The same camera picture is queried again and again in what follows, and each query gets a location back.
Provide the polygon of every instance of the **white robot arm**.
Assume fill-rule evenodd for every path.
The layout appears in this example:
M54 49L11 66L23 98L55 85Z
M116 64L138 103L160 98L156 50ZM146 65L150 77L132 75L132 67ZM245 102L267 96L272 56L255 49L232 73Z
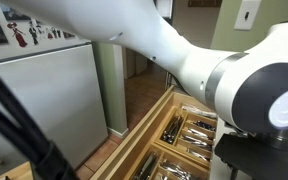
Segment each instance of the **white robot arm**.
M0 0L86 39L131 48L171 72L193 97L252 133L288 129L288 23L246 52L190 44L152 0Z

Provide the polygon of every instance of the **green wall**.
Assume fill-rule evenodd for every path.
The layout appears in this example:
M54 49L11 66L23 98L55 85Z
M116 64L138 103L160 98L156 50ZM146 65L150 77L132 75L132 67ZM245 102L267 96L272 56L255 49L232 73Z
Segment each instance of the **green wall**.
M113 45L93 42L95 64L100 84L107 126L119 133L127 129L126 119L121 119L120 96L117 89L116 63Z
M245 51L261 42L269 28L288 21L288 0L262 0L250 31L234 30L242 0L223 0L211 49Z

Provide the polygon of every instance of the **wooden floor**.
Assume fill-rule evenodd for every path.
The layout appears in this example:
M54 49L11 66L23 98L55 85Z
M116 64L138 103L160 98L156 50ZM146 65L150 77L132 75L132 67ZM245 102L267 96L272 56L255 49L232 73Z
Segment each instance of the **wooden floor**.
M127 126L130 131L165 92L165 78L166 71L150 62L144 72L125 80ZM77 176L81 180L91 178L122 141L110 134L109 139L77 171Z

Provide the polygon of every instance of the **cable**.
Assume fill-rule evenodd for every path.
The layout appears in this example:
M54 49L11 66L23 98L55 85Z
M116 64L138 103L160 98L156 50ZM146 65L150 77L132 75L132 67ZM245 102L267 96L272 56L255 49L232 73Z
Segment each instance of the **cable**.
M21 103L15 98L1 79L0 102L22 126L25 137L27 137L32 145L35 146L38 153L44 156L48 151L49 142L32 120L31 116L27 113Z
M10 120L0 112L0 133L9 139L26 157L32 162L37 163L41 157L36 150L25 141L23 134L15 127Z

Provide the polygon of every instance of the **open drawer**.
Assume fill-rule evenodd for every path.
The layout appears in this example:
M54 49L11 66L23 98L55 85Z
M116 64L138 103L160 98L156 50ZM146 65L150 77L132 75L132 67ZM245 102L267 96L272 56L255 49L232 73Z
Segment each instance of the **open drawer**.
M159 176L176 179L174 173L167 171L163 166L166 162L172 162L200 179L208 179L212 149L205 150L196 147L182 137L183 135L189 135L195 137L195 139L206 141L212 147L215 131L205 130L193 124L193 122L201 121L216 128L216 120L200 117L182 110L183 103L193 105L203 111L211 111L194 98L173 92L173 87L171 87L91 179L132 179L152 153L156 156L156 162L152 166L150 179ZM181 116L182 121L178 124L179 129L174 135L176 136L174 141L167 143L161 140L163 131L177 116ZM209 139L191 133L191 129L207 134ZM196 156L196 154L189 153L188 149L206 157L208 161Z

